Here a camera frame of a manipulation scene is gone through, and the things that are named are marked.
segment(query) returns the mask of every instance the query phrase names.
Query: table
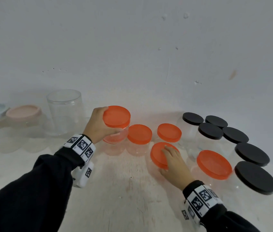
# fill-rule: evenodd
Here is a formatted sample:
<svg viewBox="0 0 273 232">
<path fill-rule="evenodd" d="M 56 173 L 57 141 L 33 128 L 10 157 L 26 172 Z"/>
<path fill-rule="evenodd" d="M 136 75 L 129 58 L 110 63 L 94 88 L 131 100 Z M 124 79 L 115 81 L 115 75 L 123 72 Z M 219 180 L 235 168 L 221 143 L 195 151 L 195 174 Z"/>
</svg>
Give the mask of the table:
<svg viewBox="0 0 273 232">
<path fill-rule="evenodd" d="M 144 156 L 107 155 L 103 143 L 92 157 L 94 170 L 85 188 L 73 187 L 66 215 L 59 231 L 152 232 L 192 231 L 185 220 L 184 196 L 166 181 L 149 174 Z M 30 171 L 39 153 L 19 149 L 0 153 L 0 189 Z M 184 159 L 187 154 L 181 151 Z M 265 169 L 273 176 L 273 165 Z M 262 232 L 273 231 L 273 195 L 242 215 Z"/>
</svg>

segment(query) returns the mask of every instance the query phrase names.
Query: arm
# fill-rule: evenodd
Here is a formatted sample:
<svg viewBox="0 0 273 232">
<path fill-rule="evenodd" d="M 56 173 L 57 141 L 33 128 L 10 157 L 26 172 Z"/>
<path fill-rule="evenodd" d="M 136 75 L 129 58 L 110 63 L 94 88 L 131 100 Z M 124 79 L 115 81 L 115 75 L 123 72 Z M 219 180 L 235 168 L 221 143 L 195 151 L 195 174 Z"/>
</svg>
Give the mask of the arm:
<svg viewBox="0 0 273 232">
<path fill-rule="evenodd" d="M 104 124 L 107 109 L 94 109 L 83 132 L 93 144 L 120 132 Z M 58 231 L 73 184 L 71 171 L 82 165 L 70 148 L 39 156 L 30 172 L 0 190 L 0 231 Z"/>
<path fill-rule="evenodd" d="M 210 231 L 234 231 L 234 232 L 259 232 L 250 222 L 242 218 L 238 214 L 227 211 L 218 196 L 204 183 L 195 180 L 181 154 L 170 147 L 163 150 L 168 162 L 169 170 L 160 169 L 160 173 L 175 187 L 180 189 L 186 199 L 185 205 L 191 214 L 194 214 L 195 221 L 204 225 L 208 232 Z M 209 197 L 212 197 L 210 206 L 203 203 L 204 208 L 197 210 L 193 207 L 192 201 L 195 196 L 200 195 L 201 191 L 205 191 Z"/>
</svg>

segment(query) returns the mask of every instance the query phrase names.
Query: gray wall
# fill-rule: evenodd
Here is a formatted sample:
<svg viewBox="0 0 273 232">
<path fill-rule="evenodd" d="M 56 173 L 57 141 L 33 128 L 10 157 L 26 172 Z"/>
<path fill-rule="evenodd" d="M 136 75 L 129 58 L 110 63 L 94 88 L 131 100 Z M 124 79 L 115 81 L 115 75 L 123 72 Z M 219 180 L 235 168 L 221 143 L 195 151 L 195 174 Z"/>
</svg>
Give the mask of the gray wall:
<svg viewBox="0 0 273 232">
<path fill-rule="evenodd" d="M 221 116 L 273 163 L 273 0 L 0 0 L 0 102 L 58 88 L 151 128 Z"/>
</svg>

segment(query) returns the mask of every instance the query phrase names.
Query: pink lid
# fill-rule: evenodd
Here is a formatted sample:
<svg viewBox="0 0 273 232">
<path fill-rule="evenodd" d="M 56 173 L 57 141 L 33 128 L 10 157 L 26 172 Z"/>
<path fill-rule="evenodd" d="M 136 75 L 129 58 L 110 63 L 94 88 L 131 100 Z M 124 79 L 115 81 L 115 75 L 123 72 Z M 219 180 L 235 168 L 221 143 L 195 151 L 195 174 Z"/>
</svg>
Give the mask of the pink lid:
<svg viewBox="0 0 273 232">
<path fill-rule="evenodd" d="M 16 122 L 28 121 L 42 114 L 41 107 L 36 105 L 23 105 L 9 109 L 6 116 Z"/>
</svg>

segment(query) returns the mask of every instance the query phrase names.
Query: black sleeve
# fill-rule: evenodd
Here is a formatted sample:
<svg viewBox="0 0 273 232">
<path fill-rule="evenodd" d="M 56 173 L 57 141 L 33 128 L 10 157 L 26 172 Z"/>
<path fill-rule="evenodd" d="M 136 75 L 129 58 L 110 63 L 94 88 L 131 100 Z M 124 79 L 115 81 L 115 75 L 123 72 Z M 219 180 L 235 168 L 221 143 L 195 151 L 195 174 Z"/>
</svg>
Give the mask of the black sleeve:
<svg viewBox="0 0 273 232">
<path fill-rule="evenodd" d="M 194 191 L 195 188 L 204 185 L 203 182 L 196 180 L 190 183 L 182 192 L 185 199 Z M 214 207 L 200 217 L 200 223 L 204 225 L 207 232 L 260 232 L 249 221 L 238 214 L 227 211 L 223 204 L 216 204 Z"/>
<path fill-rule="evenodd" d="M 39 156 L 33 169 L 0 190 L 0 232 L 55 232 L 72 188 L 71 171 L 84 161 L 70 148 Z"/>
</svg>

